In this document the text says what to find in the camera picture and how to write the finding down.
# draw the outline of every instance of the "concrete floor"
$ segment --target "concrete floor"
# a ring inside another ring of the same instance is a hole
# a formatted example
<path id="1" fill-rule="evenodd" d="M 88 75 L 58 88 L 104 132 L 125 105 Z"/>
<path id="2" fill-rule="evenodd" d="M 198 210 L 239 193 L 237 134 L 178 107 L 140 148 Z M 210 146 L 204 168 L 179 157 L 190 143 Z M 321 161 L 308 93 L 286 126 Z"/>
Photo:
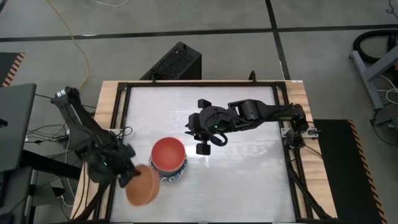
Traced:
<path id="1" fill-rule="evenodd" d="M 272 0 L 271 3 L 278 27 L 398 23 L 394 16 L 386 14 L 387 1 Z M 53 4 L 75 35 L 271 28 L 263 0 L 130 0 L 119 8 L 89 0 L 53 0 Z M 393 5 L 398 10 L 396 1 Z M 0 30 L 0 38 L 68 35 L 45 0 L 8 1 L 0 12 Z M 313 117 L 354 121 L 387 221 L 398 223 L 398 148 L 384 144 L 374 134 L 369 123 L 372 104 L 353 61 L 348 58 L 354 39 L 363 32 L 366 30 L 279 35 L 290 77 L 304 81 Z M 139 79 L 178 41 L 203 54 L 203 79 L 247 79 L 251 70 L 256 71 L 258 79 L 284 78 L 271 32 L 78 40 L 90 61 L 91 75 L 81 91 L 84 104 L 97 104 L 104 80 Z M 379 39 L 364 45 L 376 56 L 384 53 L 386 42 Z M 34 82 L 37 93 L 42 95 L 53 96 L 65 86 L 77 86 L 86 73 L 81 53 L 69 40 L 0 42 L 0 52 L 25 52 L 25 60 L 12 84 Z M 62 123 L 62 118 L 56 107 L 46 99 L 36 98 L 30 127 L 58 123 Z M 378 131 L 384 139 L 397 144 L 393 130 Z M 63 152 L 53 144 L 29 145 L 27 149 L 43 155 Z M 39 207 L 35 217 L 35 223 L 64 220 L 58 205 Z"/>

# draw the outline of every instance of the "yellow cable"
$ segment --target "yellow cable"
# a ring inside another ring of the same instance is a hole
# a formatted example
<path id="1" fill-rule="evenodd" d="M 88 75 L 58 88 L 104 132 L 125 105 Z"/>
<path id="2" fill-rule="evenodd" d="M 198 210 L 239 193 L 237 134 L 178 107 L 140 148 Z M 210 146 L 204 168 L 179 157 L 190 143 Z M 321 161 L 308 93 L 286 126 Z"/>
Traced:
<path id="1" fill-rule="evenodd" d="M 76 46 L 76 47 L 80 50 L 80 52 L 83 54 L 83 56 L 85 57 L 87 73 L 86 73 L 85 79 L 84 79 L 84 80 L 82 81 L 82 83 L 77 87 L 78 89 L 80 89 L 80 88 L 83 86 L 83 84 L 86 82 L 86 80 L 87 80 L 87 78 L 88 78 L 88 75 L 90 74 L 90 64 L 88 63 L 88 59 L 87 59 L 86 53 L 83 51 L 83 49 L 81 49 L 81 48 L 79 47 L 79 45 L 77 45 L 77 43 L 76 43 L 76 41 L 75 41 L 75 38 L 73 38 L 72 31 L 69 29 L 68 24 L 65 22 L 65 20 L 63 20 L 61 14 L 54 8 L 54 6 L 51 4 L 50 0 L 46 0 L 46 1 L 47 1 L 47 3 L 51 6 L 51 8 L 54 10 L 54 12 L 57 14 L 58 18 L 60 18 L 60 20 L 63 22 L 63 25 L 65 25 L 65 27 L 67 28 L 67 30 L 68 30 L 68 32 L 69 32 L 69 35 L 70 35 L 70 38 L 71 38 L 71 40 L 72 40 L 74 46 Z"/>

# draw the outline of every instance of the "orange and black striped tape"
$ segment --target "orange and black striped tape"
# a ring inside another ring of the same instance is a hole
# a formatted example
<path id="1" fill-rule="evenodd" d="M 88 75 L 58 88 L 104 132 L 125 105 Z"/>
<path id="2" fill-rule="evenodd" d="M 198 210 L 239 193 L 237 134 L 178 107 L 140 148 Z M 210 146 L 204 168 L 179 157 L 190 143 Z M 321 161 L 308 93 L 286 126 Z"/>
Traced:
<path id="1" fill-rule="evenodd" d="M 362 164 L 363 164 L 363 167 L 365 169 L 366 176 L 368 177 L 368 182 L 369 182 L 370 188 L 371 188 L 372 193 L 373 193 L 374 202 L 376 203 L 376 207 L 379 210 L 379 215 L 380 215 L 380 218 L 381 218 L 381 222 L 382 222 L 382 224 L 387 224 L 387 220 L 386 220 L 386 217 L 384 216 L 384 212 L 383 212 L 383 207 L 381 206 L 381 202 L 379 200 L 379 196 L 377 195 L 376 188 L 375 188 L 375 186 L 373 184 L 373 180 L 372 180 L 372 177 L 371 177 L 371 171 L 369 170 L 369 167 L 368 167 L 368 162 L 366 162 L 365 155 L 364 155 L 364 153 L 362 151 L 362 146 L 361 146 L 361 143 L 359 141 L 358 133 L 356 132 L 356 129 L 355 129 L 353 121 L 352 120 L 348 120 L 348 122 L 350 123 L 351 129 L 352 129 L 353 134 L 354 134 L 354 139 L 356 141 L 356 147 L 358 148 L 358 152 L 359 152 L 359 155 L 361 157 Z"/>
<path id="2" fill-rule="evenodd" d="M 7 87 L 7 86 L 11 85 L 11 82 L 14 79 L 15 74 L 17 73 L 18 68 L 20 67 L 24 57 L 25 57 L 25 53 L 20 53 L 17 56 L 14 63 L 12 64 L 12 67 L 10 68 L 10 71 L 7 74 L 5 81 L 2 83 L 3 87 Z"/>

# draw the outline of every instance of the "black mat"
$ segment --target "black mat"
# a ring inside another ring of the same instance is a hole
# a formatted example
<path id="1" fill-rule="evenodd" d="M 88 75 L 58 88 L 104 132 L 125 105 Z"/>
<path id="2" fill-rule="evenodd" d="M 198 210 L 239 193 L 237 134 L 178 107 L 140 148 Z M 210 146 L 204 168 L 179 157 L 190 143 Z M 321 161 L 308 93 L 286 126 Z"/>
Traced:
<path id="1" fill-rule="evenodd" d="M 387 223 L 355 126 L 349 120 L 314 120 L 339 219 Z"/>
<path id="2" fill-rule="evenodd" d="M 11 84 L 24 57 L 24 53 L 0 52 L 0 87 Z"/>

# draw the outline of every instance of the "wooden board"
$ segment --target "wooden board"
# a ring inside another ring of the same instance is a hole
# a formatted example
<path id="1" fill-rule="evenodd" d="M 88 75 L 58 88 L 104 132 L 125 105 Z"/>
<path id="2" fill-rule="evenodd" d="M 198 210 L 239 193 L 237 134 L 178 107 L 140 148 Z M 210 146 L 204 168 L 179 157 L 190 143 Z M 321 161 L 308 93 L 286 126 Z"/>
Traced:
<path id="1" fill-rule="evenodd" d="M 111 125 L 111 118 L 114 108 L 114 102 L 116 98 L 116 92 L 119 82 L 129 82 L 129 83 L 148 83 L 150 81 L 104 81 L 101 93 L 99 94 L 99 100 L 97 104 L 95 120 L 102 128 L 109 128 Z M 172 80 L 172 81 L 158 81 L 158 82 L 251 82 L 249 80 Z M 258 82 L 285 82 L 287 87 L 287 94 L 289 96 L 289 101 L 291 103 L 300 104 L 306 115 L 307 121 L 312 121 L 312 115 L 310 106 L 308 104 L 307 94 L 305 93 L 304 84 L 302 81 L 280 81 L 280 80 L 261 80 Z M 118 119 L 117 124 L 120 121 L 120 115 L 122 113 L 123 101 L 119 104 L 118 111 Z M 318 144 L 318 140 L 305 140 L 306 145 L 310 146 L 314 150 L 320 153 L 320 148 Z M 333 198 L 331 196 L 330 187 L 328 183 L 328 179 L 326 176 L 325 166 L 323 165 L 323 161 L 319 155 L 315 154 L 311 150 L 307 148 L 303 148 L 301 150 L 301 158 L 303 161 L 303 168 L 305 173 L 305 179 L 307 181 L 307 187 L 310 193 L 314 196 L 315 200 L 322 206 L 322 208 L 332 217 L 336 217 L 335 205 L 333 203 Z M 80 176 L 78 188 L 76 191 L 76 199 L 73 204 L 72 214 L 76 212 L 78 205 L 81 200 L 81 196 L 83 194 L 83 200 L 81 202 L 80 208 L 77 211 L 76 217 L 84 210 L 85 199 L 86 199 L 86 190 L 88 183 L 88 176 L 86 176 L 86 186 L 85 191 L 83 192 L 83 169 L 82 174 Z M 98 189 L 98 184 L 90 182 L 90 188 L 88 190 L 88 201 L 94 197 L 96 191 Z M 99 213 L 100 218 L 105 217 L 106 213 L 106 203 L 108 201 L 109 191 L 107 190 L 103 197 L 103 203 L 101 203 L 101 210 Z M 303 197 L 300 191 L 297 191 L 298 200 L 300 204 L 300 211 L 302 213 L 302 217 L 306 217 L 305 207 L 303 202 Z"/>

